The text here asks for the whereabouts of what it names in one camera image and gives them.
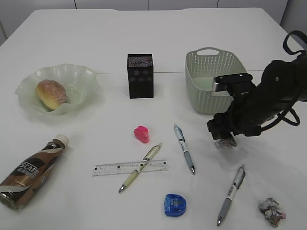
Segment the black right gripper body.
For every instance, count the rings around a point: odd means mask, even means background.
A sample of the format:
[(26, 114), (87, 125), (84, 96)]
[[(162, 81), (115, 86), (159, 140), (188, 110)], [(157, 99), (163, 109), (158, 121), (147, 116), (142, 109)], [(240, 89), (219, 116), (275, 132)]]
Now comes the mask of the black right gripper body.
[(237, 135), (243, 134), (247, 137), (259, 136), (281, 121), (277, 118), (270, 124), (261, 126), (281, 111), (280, 100), (279, 92), (246, 94), (233, 100), (226, 112), (215, 114), (213, 119), (207, 122), (207, 128), (225, 131), (227, 137), (230, 137), (230, 131), (236, 131)]

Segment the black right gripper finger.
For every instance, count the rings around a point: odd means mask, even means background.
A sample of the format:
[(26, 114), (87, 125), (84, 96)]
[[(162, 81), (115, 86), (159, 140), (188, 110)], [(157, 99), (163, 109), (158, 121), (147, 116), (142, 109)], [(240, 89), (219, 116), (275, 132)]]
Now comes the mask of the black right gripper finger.
[(219, 139), (226, 139), (227, 138), (227, 132), (218, 130), (215, 128), (209, 129), (209, 132), (212, 135), (213, 140), (219, 140)]
[(229, 138), (229, 143), (230, 144), (236, 144), (235, 136), (237, 135), (236, 131), (230, 131), (230, 138)]

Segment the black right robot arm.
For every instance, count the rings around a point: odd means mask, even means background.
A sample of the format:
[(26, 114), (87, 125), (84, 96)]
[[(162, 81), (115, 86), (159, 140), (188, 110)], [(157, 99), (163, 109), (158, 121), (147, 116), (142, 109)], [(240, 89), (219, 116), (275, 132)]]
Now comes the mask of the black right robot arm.
[(207, 122), (214, 140), (228, 140), (235, 146), (234, 136), (259, 136), (284, 121), (300, 125), (293, 105), (307, 100), (307, 57), (292, 62), (272, 61), (255, 85), (252, 75), (239, 73), (213, 79), (213, 91), (227, 91), (233, 100), (224, 113), (216, 113)]

